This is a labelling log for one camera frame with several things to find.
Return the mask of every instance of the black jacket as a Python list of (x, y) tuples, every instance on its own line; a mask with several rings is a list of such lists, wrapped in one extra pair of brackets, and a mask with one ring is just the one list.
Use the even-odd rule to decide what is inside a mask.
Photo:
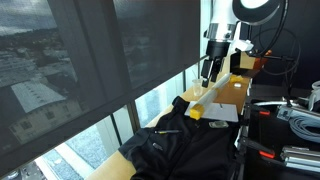
[[(119, 151), (132, 162), (131, 179), (202, 180), (228, 179), (234, 159), (238, 125), (209, 126), (213, 120), (195, 121), (184, 116), (189, 103), (177, 97), (173, 110), (153, 128), (140, 129)], [(157, 130), (181, 130), (157, 134)]]

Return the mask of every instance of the white cable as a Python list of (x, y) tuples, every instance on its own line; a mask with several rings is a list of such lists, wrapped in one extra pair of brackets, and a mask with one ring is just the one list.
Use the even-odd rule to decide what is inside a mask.
[(291, 130), (300, 138), (320, 143), (320, 134), (311, 132), (307, 129), (307, 127), (320, 128), (320, 120), (297, 116), (290, 119), (289, 124)]

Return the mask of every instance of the glass pane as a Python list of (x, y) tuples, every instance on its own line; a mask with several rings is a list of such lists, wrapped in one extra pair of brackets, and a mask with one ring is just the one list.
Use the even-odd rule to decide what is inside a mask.
[(2, 155), (101, 103), (87, 103), (46, 0), (1, 1), (0, 22)]
[(108, 116), (37, 158), (36, 162), (47, 179), (85, 179), (118, 147)]
[(127, 106), (113, 113), (122, 143), (133, 136), (133, 130), (130, 122)]
[(182, 73), (136, 99), (140, 126), (145, 127), (161, 111), (165, 110), (176, 96), (183, 93)]

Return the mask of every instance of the wooden table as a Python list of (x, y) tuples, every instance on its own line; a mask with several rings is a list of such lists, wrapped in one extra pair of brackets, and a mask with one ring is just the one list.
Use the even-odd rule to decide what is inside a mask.
[[(246, 93), (250, 84), (249, 78), (242, 80), (241, 87), (234, 87), (234, 83), (228, 83), (225, 85), (222, 92), (218, 95), (214, 102), (235, 104), (237, 106), (238, 114), (241, 114), (243, 105), (245, 103)], [(184, 92), (181, 97), (186, 101), (197, 101), (199, 97), (193, 95), (192, 88)], [(147, 127), (153, 127), (157, 124), (160, 117), (167, 114), (172, 110), (173, 106), (170, 105), (166, 110), (162, 111), (157, 117), (155, 117)], [(116, 151), (111, 155), (100, 167), (98, 167), (87, 179), (88, 180), (128, 180), (136, 172), (130, 161), (127, 161), (119, 151)]]

